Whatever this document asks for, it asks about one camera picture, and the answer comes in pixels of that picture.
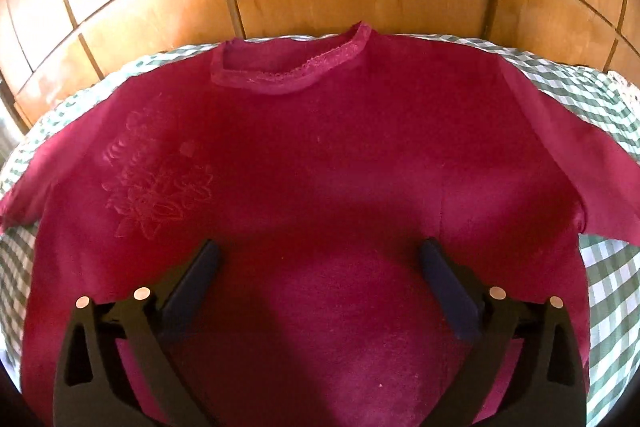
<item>maroon t-shirt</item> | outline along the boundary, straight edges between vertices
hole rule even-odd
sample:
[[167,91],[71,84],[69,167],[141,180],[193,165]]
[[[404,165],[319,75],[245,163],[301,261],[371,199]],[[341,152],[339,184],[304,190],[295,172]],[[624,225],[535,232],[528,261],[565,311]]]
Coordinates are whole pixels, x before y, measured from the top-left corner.
[[470,347],[420,275],[421,240],[516,299],[560,296],[586,362],[577,234],[639,244],[639,174],[498,55],[364,24],[226,42],[128,80],[1,201],[5,226],[40,220],[24,397],[51,422],[79,296],[126,298],[209,237],[223,266],[168,350],[210,411],[229,427],[417,426]]

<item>plaid fabric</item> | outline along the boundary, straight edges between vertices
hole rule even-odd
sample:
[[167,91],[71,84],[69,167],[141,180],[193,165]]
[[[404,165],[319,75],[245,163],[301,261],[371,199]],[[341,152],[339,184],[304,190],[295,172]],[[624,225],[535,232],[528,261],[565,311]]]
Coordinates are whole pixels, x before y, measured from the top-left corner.
[[[640,121],[607,75],[591,68],[557,64],[529,52],[502,48],[481,39],[461,39],[450,35],[413,37],[455,42],[501,55],[538,89],[558,100],[582,120],[604,130],[636,161],[640,161]],[[313,39],[309,36],[282,38]],[[266,40],[270,39],[250,39],[251,42]],[[213,47],[213,44],[184,46],[169,53],[147,55],[66,99],[40,118],[12,153],[0,172],[0,196],[25,172],[44,140],[105,100],[127,78]],[[17,227],[0,237],[0,333],[4,333],[9,356],[17,367],[37,229],[37,224]],[[591,386],[587,420],[588,427],[593,427],[613,407],[640,363],[640,248],[595,235],[581,235],[579,246],[590,285]]]

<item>checkered tablecloth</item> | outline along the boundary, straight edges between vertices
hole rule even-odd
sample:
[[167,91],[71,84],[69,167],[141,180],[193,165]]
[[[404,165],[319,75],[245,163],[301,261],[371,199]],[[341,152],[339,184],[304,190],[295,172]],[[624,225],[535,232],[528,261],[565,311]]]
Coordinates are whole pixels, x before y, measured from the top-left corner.
[[[637,162],[640,161],[640,121],[624,102],[625,97],[621,96],[613,77],[591,68],[557,64],[481,39],[450,35],[413,37],[455,42],[501,55],[538,89],[582,120],[604,130]],[[290,38],[312,39],[308,36]],[[252,42],[265,40],[268,39],[251,39]],[[172,52],[147,55],[125,65],[95,86],[70,96],[36,122],[7,160],[0,172],[0,196],[18,181],[45,140],[105,100],[128,78],[213,47],[215,44],[184,46]],[[0,237],[0,334],[4,334],[8,356],[18,369],[37,231],[38,224],[35,223],[8,230]],[[587,413],[588,427],[594,427],[613,407],[640,363],[640,248],[594,235],[581,235],[579,244],[590,285],[591,386]]]

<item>neckline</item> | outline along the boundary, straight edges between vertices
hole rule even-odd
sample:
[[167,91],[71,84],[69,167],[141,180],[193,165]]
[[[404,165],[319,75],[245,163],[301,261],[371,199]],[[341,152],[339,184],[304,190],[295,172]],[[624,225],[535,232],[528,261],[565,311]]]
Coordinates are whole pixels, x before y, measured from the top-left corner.
[[296,68],[278,73],[227,69],[225,52],[229,50],[232,42],[236,42],[236,39],[225,41],[211,52],[211,81],[218,86],[237,87],[263,94],[294,92],[314,84],[323,73],[356,57],[364,49],[371,33],[372,29],[369,25],[359,22],[348,31],[334,37],[346,38],[345,42],[309,58]]

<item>floral embroidery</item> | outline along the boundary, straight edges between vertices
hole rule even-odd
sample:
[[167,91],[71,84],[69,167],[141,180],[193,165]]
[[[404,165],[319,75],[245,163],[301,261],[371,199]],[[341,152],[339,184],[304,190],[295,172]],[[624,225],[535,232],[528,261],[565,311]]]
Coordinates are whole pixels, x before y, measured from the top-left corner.
[[140,230],[153,239],[164,223],[181,221],[187,210],[211,198],[210,166],[193,164],[194,141],[178,144],[168,136],[174,119],[158,110],[161,101],[156,97],[142,111],[132,112],[126,131],[105,153],[108,163],[121,167],[115,179],[102,184],[110,193],[106,207],[124,216],[116,237]]

